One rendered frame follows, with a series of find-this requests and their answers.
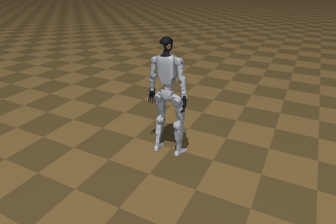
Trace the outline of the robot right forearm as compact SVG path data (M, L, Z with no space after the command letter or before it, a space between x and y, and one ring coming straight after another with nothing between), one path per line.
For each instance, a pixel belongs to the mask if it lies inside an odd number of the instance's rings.
M183 99L183 96L185 95L186 98L187 98L187 95L186 95L186 77L183 76L182 77L182 83L180 83L180 90L181 90L181 95L182 95L182 99Z

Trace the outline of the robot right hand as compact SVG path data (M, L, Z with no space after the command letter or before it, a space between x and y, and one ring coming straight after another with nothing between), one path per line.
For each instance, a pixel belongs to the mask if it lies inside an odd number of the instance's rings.
M182 101L183 101L183 110L182 111L180 111L180 113L183 113L184 111L185 111L185 107L186 107L186 101L187 101L187 99L186 99L186 96L184 95L183 96L183 99L182 99Z

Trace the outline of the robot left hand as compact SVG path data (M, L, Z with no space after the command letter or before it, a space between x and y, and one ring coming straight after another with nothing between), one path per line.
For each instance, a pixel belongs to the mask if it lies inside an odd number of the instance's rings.
M153 103L154 95L155 95L155 88L154 88L154 91L150 91L150 93L149 93L149 100L150 100L150 103L151 103L151 98L152 98L152 103ZM149 102L149 100L148 100L148 102ZM154 99L154 102L155 102L155 99Z

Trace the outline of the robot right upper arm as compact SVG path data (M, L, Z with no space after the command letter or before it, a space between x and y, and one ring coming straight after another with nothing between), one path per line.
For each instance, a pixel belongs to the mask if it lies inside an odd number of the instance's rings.
M182 77L183 77L183 72L184 72L184 68L183 68L183 63L184 60L180 57L174 57L174 63L177 66L177 75L178 75L178 81L182 82Z

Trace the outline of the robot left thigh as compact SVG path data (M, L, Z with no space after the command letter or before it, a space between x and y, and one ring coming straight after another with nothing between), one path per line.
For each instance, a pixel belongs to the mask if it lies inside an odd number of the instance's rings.
M160 97L160 92L158 91L155 95L154 95L154 99L156 100L156 105L158 108L158 113L159 113L159 117L158 117L158 123L159 124L163 124L165 122L165 105L166 105L166 101L161 99Z

